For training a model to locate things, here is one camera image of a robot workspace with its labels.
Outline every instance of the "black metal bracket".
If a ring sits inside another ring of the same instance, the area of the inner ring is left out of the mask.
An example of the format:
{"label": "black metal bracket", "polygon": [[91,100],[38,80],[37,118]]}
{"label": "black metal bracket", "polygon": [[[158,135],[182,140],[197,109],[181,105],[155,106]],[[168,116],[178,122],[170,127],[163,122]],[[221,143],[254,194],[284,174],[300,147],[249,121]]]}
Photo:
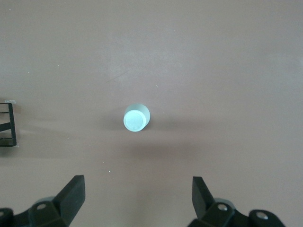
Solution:
{"label": "black metal bracket", "polygon": [[[7,110],[0,112],[0,114],[9,115],[9,122],[0,124],[0,147],[13,147],[17,144],[13,104],[12,103],[0,103],[0,105],[8,106]],[[6,131],[6,130],[11,131],[10,138],[1,136],[1,132]]]}

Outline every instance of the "black frame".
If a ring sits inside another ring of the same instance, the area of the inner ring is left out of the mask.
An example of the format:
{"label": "black frame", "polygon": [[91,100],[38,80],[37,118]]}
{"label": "black frame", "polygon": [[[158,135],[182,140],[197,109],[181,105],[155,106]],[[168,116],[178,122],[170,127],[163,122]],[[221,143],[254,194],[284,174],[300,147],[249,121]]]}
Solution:
{"label": "black frame", "polygon": [[[0,114],[9,114],[9,122],[0,124],[0,147],[13,147],[17,145],[14,111],[12,103],[0,103],[0,105],[8,105],[8,112],[0,112]],[[10,130],[11,138],[1,137],[1,132]]]}

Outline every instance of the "white cylinder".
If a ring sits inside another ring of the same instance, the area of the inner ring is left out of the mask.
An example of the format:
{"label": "white cylinder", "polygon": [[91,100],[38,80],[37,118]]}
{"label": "white cylinder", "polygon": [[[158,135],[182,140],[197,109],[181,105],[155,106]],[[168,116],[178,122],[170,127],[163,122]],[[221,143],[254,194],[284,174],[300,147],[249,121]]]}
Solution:
{"label": "white cylinder", "polygon": [[131,104],[124,113],[124,125],[129,131],[141,131],[150,122],[151,114],[140,103]]}

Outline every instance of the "black plastic part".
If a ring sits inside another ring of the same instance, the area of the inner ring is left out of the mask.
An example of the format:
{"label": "black plastic part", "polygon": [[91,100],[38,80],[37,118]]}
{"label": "black plastic part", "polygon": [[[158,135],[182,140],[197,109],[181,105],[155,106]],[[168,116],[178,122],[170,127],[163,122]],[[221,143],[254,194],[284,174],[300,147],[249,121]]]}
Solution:
{"label": "black plastic part", "polygon": [[0,209],[0,227],[9,227],[13,221],[13,210],[9,208]]}
{"label": "black plastic part", "polygon": [[35,227],[67,227],[63,218],[52,202],[44,201],[35,204],[28,210],[29,220]]}
{"label": "black plastic part", "polygon": [[14,111],[12,103],[0,103],[0,105],[7,105],[8,112],[0,112],[0,114],[9,114],[9,122],[0,124],[0,132],[10,130],[11,137],[1,137],[0,133],[0,147],[13,147],[17,144]]}
{"label": "black plastic part", "polygon": [[[219,204],[224,204],[227,210],[220,210],[218,208]],[[208,209],[202,218],[202,222],[216,227],[227,227],[230,225],[233,215],[234,210],[228,204],[218,202]]]}
{"label": "black plastic part", "polygon": [[61,217],[69,225],[85,201],[84,176],[74,178],[53,199]]}
{"label": "black plastic part", "polygon": [[52,201],[36,203],[15,216],[11,209],[0,209],[0,227],[68,227],[84,200],[84,176],[77,175]]}
{"label": "black plastic part", "polygon": [[[227,203],[215,202],[202,177],[193,177],[192,200],[198,219],[193,220],[188,227],[285,227],[269,211],[252,210],[247,217]],[[226,208],[219,209],[219,204],[224,204]],[[264,213],[266,218],[258,217],[258,212]]]}
{"label": "black plastic part", "polygon": [[[261,219],[257,216],[258,212],[262,212],[266,214],[268,219]],[[252,210],[250,212],[250,221],[253,225],[258,227],[267,227],[267,226],[274,226],[274,227],[285,227],[280,219],[273,213],[267,210]]]}
{"label": "black plastic part", "polygon": [[214,198],[202,177],[193,177],[192,201],[198,219],[202,219],[206,211],[214,203]]}

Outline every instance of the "small white object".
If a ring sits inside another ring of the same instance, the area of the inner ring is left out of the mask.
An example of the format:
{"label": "small white object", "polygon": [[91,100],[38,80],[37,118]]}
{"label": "small white object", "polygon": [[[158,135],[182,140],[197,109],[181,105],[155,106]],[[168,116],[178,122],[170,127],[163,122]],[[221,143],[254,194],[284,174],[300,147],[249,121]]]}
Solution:
{"label": "small white object", "polygon": [[151,114],[146,106],[140,103],[127,107],[124,113],[124,125],[129,131],[141,131],[150,121]]}

